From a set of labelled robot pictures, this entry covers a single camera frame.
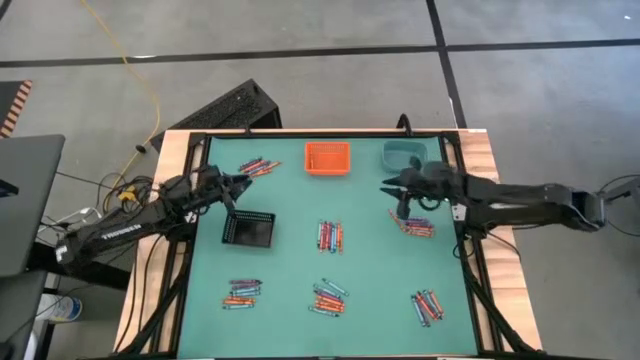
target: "gray bowl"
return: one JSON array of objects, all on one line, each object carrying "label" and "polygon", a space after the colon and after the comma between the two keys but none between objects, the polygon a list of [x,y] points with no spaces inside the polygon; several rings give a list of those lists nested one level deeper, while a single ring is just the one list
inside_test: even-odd
[{"label": "gray bowl", "polygon": [[411,166],[409,160],[412,156],[424,164],[427,160],[427,147],[415,141],[387,141],[382,148],[382,167],[390,173],[399,173]]}]

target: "wooden table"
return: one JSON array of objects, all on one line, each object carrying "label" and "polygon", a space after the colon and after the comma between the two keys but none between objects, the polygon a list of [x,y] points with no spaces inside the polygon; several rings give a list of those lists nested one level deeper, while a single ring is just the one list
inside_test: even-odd
[{"label": "wooden table", "polygon": [[[284,130],[275,129],[263,129],[253,130],[254,133],[273,133]],[[398,131],[403,132],[402,129],[286,129],[287,132],[300,132],[304,133],[321,133],[321,132],[389,132]],[[415,129],[415,132],[420,131],[451,131],[451,129]],[[493,152],[491,151],[491,144],[489,142],[489,136],[486,130],[474,130],[464,129],[457,130],[460,135],[462,152],[464,155],[465,167],[470,174],[476,176],[482,176],[490,178],[494,181],[498,181],[498,170],[493,158]],[[242,134],[244,130],[171,130],[165,133],[162,150],[158,159],[158,166],[154,177],[154,183],[160,184],[167,179],[182,175],[187,158],[188,143],[191,132],[207,132],[209,134]],[[194,151],[194,164],[199,163],[199,158],[202,156],[202,147],[196,147]],[[515,240],[513,232],[509,227],[500,227],[493,231],[496,235],[509,241],[515,246]],[[126,334],[124,334],[124,341],[121,348],[128,345],[133,337],[137,334],[138,326],[144,325],[148,317],[155,310],[162,282],[162,275],[165,268],[165,262],[167,260],[167,253],[169,244],[166,241],[160,241],[155,247],[152,254],[150,250],[156,236],[151,236],[142,239],[138,246],[138,252],[136,257],[136,263],[138,270],[136,272],[136,297],[135,306],[132,309],[133,298],[133,277],[129,282],[129,288],[127,296],[124,302],[122,315],[120,318],[120,326],[116,341],[119,340],[125,332],[126,324],[128,322],[130,312],[133,311],[133,317],[131,324]],[[484,257],[486,261],[487,270],[489,273],[489,279],[491,283],[491,289],[496,306],[505,318],[509,321],[511,326],[520,334],[522,339],[534,348],[541,348],[540,337],[538,335],[538,329],[536,327],[535,318],[531,309],[531,303],[529,301],[529,293],[527,291],[527,285],[524,280],[524,274],[518,256],[512,249],[506,247],[498,241],[492,240],[491,237],[482,241],[482,247],[484,250]],[[174,276],[177,274],[178,269],[182,261],[180,253],[182,250],[179,248],[176,255],[176,263],[174,266]],[[144,266],[149,260],[149,268],[146,279],[146,296],[144,304],[141,304],[142,300],[142,283]],[[489,321],[482,305],[476,301],[479,317],[480,333],[483,339],[483,344],[486,350],[492,350],[493,343],[491,341],[491,334],[489,330]],[[171,334],[171,327],[173,326],[173,304],[166,316],[164,326],[162,328],[160,338],[160,351],[167,351],[169,348],[169,338]],[[140,313],[142,312],[142,324],[139,324]]]}]

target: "black basket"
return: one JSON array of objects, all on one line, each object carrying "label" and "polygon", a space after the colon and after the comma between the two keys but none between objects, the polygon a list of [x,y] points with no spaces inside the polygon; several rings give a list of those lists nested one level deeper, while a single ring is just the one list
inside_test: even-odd
[{"label": "black basket", "polygon": [[223,244],[271,247],[275,214],[235,210],[227,214]]}]

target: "metal bracket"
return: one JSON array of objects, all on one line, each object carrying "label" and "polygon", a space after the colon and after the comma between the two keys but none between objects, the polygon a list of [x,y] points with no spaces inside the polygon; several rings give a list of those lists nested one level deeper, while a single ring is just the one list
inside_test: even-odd
[{"label": "metal bracket", "polygon": [[467,216],[467,207],[462,204],[451,206],[453,221],[464,221]]}]

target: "orange basket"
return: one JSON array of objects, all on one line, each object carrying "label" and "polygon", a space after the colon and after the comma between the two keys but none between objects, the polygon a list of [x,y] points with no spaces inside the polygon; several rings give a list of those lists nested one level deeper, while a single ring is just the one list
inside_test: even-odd
[{"label": "orange basket", "polygon": [[309,142],[304,146],[304,169],[311,175],[347,175],[351,169],[348,142]]}]

